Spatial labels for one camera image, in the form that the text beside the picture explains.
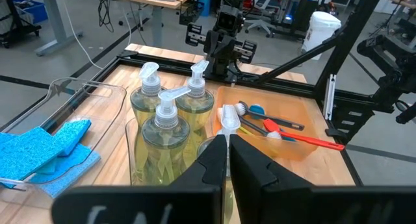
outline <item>gray floor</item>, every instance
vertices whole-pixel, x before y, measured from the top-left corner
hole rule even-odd
[[[69,23],[64,11],[62,1],[60,11],[64,19],[66,28],[69,30]],[[84,31],[81,43],[84,45],[91,57],[96,56],[104,48],[109,46],[121,35],[127,32],[127,25],[119,26],[118,18],[123,16],[123,8],[129,10],[129,4],[123,1],[114,1],[111,5],[111,16],[114,22],[114,33],[108,32],[104,27],[98,25],[97,6],[98,0],[65,0],[73,25],[76,29]],[[365,30],[357,42],[367,38],[369,32],[374,30],[374,24],[385,19],[383,14],[373,14]],[[179,25],[179,16],[174,10],[163,10],[163,48],[183,51],[188,53],[202,54],[202,47],[191,47],[185,44],[186,27]],[[197,23],[203,25],[207,30],[215,22],[214,17],[200,18]],[[41,37],[28,36],[27,40],[13,45],[11,49],[0,48],[0,74],[19,79],[49,84],[55,79],[68,77],[81,66],[88,62],[87,57],[82,52],[77,43],[72,43],[66,48],[52,55],[37,57],[33,52],[37,47],[53,39],[52,29],[48,22],[42,23]],[[143,36],[148,44],[151,44],[150,23],[144,26]],[[240,40],[252,40],[257,42],[258,48],[253,63],[269,63],[265,65],[270,68],[289,61],[298,56],[300,42],[276,35],[275,38],[266,38],[265,32],[252,29],[249,34],[240,33]],[[132,43],[143,44],[137,32],[133,33]],[[127,46],[128,40],[124,40],[116,46],[108,55],[102,58],[99,66],[107,64],[115,55]],[[319,61],[307,61],[302,67],[294,68],[293,71],[305,75],[309,83],[315,83],[322,71],[331,51],[325,52]],[[352,53],[365,65],[365,67],[375,76],[381,77],[382,72],[367,58],[358,55],[355,49]],[[92,67],[81,75],[81,78],[89,79],[99,71]],[[365,94],[374,93],[377,85],[363,72],[363,70],[348,57],[343,64],[337,78],[337,88],[360,92]],[[19,84],[11,84],[0,81],[0,126],[9,122],[12,118],[33,104],[36,100],[47,93],[45,89],[30,88]],[[404,95],[404,101],[413,103],[415,95]],[[416,157],[412,134],[416,130],[416,125],[408,123],[399,125],[395,123],[394,114],[376,115],[362,128],[362,130],[350,142],[353,145],[360,145],[369,149],[378,149],[393,154]],[[403,160],[392,159],[384,156],[374,156],[368,153],[360,153],[348,150],[352,161],[364,184],[416,184],[416,177],[412,176],[416,172],[416,164]]]

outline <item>orange handle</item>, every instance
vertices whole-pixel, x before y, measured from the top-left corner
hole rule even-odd
[[[265,126],[265,128],[269,132],[277,131],[282,136],[290,137],[290,138],[293,138],[295,140],[300,140],[300,141],[307,142],[307,143],[310,143],[310,144],[313,144],[313,145],[326,147],[328,149],[335,149],[335,150],[338,150],[338,151],[342,151],[345,148],[345,146],[343,146],[339,143],[327,142],[325,140],[319,140],[319,139],[315,139],[315,138],[312,138],[312,137],[300,136],[300,135],[297,135],[297,134],[280,131],[279,125],[277,125],[271,119],[264,120],[263,125]]]

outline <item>blue bin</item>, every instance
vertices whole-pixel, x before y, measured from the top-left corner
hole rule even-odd
[[[33,3],[33,6],[29,8],[24,8],[22,10],[33,15],[34,24],[47,20],[46,9],[43,3],[38,2],[38,1],[31,1],[31,0],[13,0],[13,2],[16,2],[16,3],[20,3],[23,1],[30,1],[31,3]]]
[[[203,10],[201,16],[209,16],[210,8],[211,8],[211,0],[198,0],[199,2],[203,3]]]

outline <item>white container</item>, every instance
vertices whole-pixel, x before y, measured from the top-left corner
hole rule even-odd
[[[314,12],[311,16],[302,51],[307,52],[320,45],[324,40],[330,38],[340,27],[341,21],[335,16],[326,12]],[[312,59],[319,60],[320,56],[317,55]]]

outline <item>pump dispenser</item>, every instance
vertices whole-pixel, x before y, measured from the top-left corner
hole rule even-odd
[[[174,100],[186,93],[188,87],[161,91],[156,115],[143,123],[142,137],[148,150],[144,164],[146,185],[170,184],[186,169],[183,149],[189,137],[189,124],[177,115]]]
[[[161,87],[161,79],[157,75],[159,65],[155,62],[146,62],[138,76],[142,86],[130,95],[131,107],[134,110],[139,126],[155,114],[156,106],[161,102],[157,94],[165,88]]]
[[[201,60],[191,67],[192,76],[187,84],[191,91],[176,99],[178,113],[189,123],[191,129],[184,150],[187,167],[195,161],[197,147],[207,138],[204,126],[214,106],[214,96],[205,89],[205,80],[202,77],[208,64],[208,61]]]
[[[223,105],[221,114],[221,125],[222,129],[217,132],[223,134],[227,140],[227,179],[226,179],[226,194],[225,194],[225,205],[224,205],[224,223],[229,223],[231,215],[233,213],[233,184],[231,182],[231,173],[229,170],[229,136],[236,134],[237,129],[240,127],[240,119],[235,111],[233,105]],[[214,137],[210,137],[204,141],[198,148],[198,156],[208,147],[208,145],[214,140]]]

